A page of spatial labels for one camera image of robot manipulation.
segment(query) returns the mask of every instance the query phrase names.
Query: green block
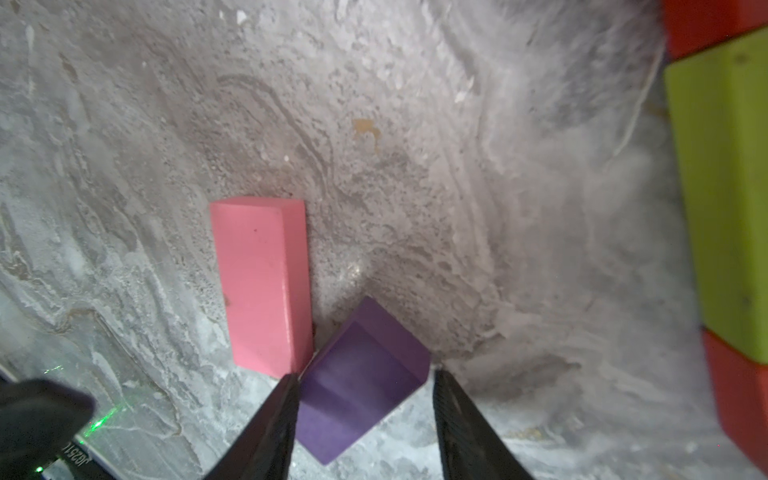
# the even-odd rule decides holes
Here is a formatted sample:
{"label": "green block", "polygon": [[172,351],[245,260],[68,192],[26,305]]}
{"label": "green block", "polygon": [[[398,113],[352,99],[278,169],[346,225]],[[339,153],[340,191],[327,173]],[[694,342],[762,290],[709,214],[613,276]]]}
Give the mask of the green block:
{"label": "green block", "polygon": [[768,28],[665,76],[704,324],[768,364]]}

